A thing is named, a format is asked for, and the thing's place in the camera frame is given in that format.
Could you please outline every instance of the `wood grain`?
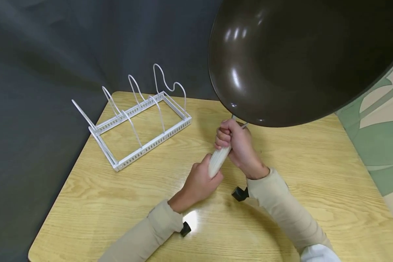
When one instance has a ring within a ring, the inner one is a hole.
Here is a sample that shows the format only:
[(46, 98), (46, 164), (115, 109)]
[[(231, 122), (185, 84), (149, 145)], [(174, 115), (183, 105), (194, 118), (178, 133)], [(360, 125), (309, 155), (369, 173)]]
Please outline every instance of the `wood grain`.
[[(120, 108), (133, 95), (116, 92)], [(174, 98), (182, 105), (182, 98)], [(161, 105), (166, 128), (178, 121)], [(90, 137), (37, 235), (29, 259), (95, 261), (125, 231), (185, 182), (191, 165), (213, 152), (215, 130), (230, 113), (220, 102), (187, 100), (192, 124), (120, 172)], [(99, 122), (112, 116), (106, 106)], [(161, 133), (155, 107), (133, 118), (143, 143)], [(293, 195), (318, 220), (342, 261), (393, 261), (393, 217), (335, 115), (288, 128), (249, 125), (255, 148), (284, 177)], [(124, 123), (103, 136), (120, 159), (138, 146)], [(161, 246), (149, 261), (299, 261), (279, 228), (262, 212), (236, 202), (244, 187), (229, 160), (224, 182), (185, 216), (192, 232)]]

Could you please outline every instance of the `black clamp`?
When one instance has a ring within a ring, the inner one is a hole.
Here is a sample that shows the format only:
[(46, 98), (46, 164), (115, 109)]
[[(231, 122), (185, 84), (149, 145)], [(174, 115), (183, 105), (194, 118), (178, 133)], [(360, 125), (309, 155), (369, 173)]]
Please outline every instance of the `black clamp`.
[(249, 191), (248, 188), (243, 190), (240, 187), (236, 187), (231, 195), (240, 202), (249, 197)]
[(182, 235), (182, 237), (185, 237), (189, 232), (191, 232), (191, 227), (188, 225), (188, 223), (184, 222), (180, 234)]

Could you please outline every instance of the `hand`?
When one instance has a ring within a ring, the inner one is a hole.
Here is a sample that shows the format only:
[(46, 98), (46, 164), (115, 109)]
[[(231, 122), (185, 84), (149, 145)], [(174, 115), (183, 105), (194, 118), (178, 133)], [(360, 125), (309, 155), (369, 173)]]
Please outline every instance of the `hand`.
[(211, 154), (207, 154), (201, 163), (192, 166), (185, 185), (168, 201), (176, 213), (182, 213), (197, 202), (208, 198), (222, 182), (223, 174), (220, 171), (212, 179), (208, 176), (210, 158)]
[(242, 123), (234, 119), (224, 120), (217, 129), (215, 148), (231, 146), (230, 160), (240, 168), (249, 179), (260, 179), (269, 174), (252, 146), (252, 135), (248, 128), (241, 128)]

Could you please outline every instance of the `white wire rack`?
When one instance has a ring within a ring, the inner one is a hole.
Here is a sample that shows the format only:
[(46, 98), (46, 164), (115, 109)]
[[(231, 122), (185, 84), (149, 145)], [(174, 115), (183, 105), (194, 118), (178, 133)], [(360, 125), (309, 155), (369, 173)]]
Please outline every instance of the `white wire rack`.
[[(178, 85), (183, 91), (183, 97), (184, 97), (184, 102), (183, 102), (183, 108), (175, 102), (172, 97), (170, 97), (165, 91), (159, 91), (157, 87), (157, 78), (156, 78), (156, 67), (158, 67), (163, 75), (163, 82), (166, 88), (169, 91), (174, 91), (175, 86)], [(138, 158), (142, 157), (146, 153), (150, 152), (152, 149), (156, 148), (159, 144), (163, 143), (164, 141), (168, 140), (170, 137), (175, 135), (177, 132), (180, 130), (184, 129), (188, 125), (191, 124), (191, 116), (186, 112), (186, 92), (183, 86), (175, 82), (173, 84), (173, 88), (170, 89), (169, 86), (166, 84), (166, 80), (164, 79), (164, 73), (162, 68), (158, 64), (153, 65), (153, 73), (154, 73), (154, 82), (156, 85), (156, 91), (157, 94), (154, 96), (149, 96), (148, 99), (144, 99), (143, 95), (141, 94), (140, 88), (135, 81), (134, 77), (132, 75), (128, 75), (128, 80), (130, 81), (131, 89), (134, 93), (135, 101), (137, 104), (130, 109), (127, 110), (119, 110), (119, 108), (116, 106), (114, 100), (111, 97), (111, 94), (109, 94), (108, 90), (102, 86), (103, 93), (106, 96), (106, 99), (108, 100), (108, 103), (111, 105), (112, 111), (114, 111), (115, 116), (111, 119), (108, 119), (107, 121), (104, 121), (101, 124), (94, 125), (93, 122), (87, 117), (87, 115), (83, 112), (83, 110), (77, 105), (77, 103), (72, 100), (73, 104), (76, 106), (77, 110), (82, 114), (84, 119), (86, 119), (87, 123), (89, 123), (89, 131), (91, 132), (92, 136), (96, 139), (97, 143), (99, 144), (100, 148), (102, 149), (103, 153), (105, 154), (106, 158), (108, 158), (109, 163), (112, 165), (112, 167), (116, 170), (119, 171), (128, 165), (130, 165), (132, 162), (136, 161)], [(142, 102), (138, 102), (137, 96), (135, 94), (134, 87), (132, 85), (131, 80), (135, 83), (135, 86), (138, 89), (138, 94), (142, 98)], [(164, 128), (164, 123), (163, 123), (163, 117), (162, 117), (162, 112), (160, 110), (159, 102), (164, 101), (166, 102), (167, 105), (169, 105), (170, 108), (178, 115), (180, 116), (181, 121), (179, 121), (177, 124), (172, 126), (169, 129)], [(162, 128), (163, 128), (163, 133), (158, 135), (157, 137), (153, 138), (146, 144), (142, 144), (138, 134), (135, 130), (134, 124), (132, 123), (133, 116), (143, 112), (144, 110), (152, 107), (153, 105), (156, 105), (159, 113), (160, 113), (160, 119), (162, 123)], [(136, 149), (134, 152), (129, 154), (127, 157), (122, 158), (121, 160), (116, 160), (114, 155), (111, 153), (109, 150), (108, 146), (106, 146), (105, 142), (103, 139), (100, 137), (103, 133), (105, 133), (108, 130), (111, 130), (112, 128), (116, 127), (117, 125), (122, 124), (123, 122), (128, 121), (131, 124), (132, 130), (134, 132), (134, 135), (140, 145), (138, 149)]]

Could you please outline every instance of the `wok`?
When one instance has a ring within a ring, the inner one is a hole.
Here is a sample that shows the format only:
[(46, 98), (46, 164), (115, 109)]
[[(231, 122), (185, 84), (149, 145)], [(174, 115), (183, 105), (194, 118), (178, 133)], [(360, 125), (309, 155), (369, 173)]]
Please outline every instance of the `wok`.
[(219, 100), (238, 118), (307, 123), (393, 66), (393, 0), (224, 0), (208, 61)]

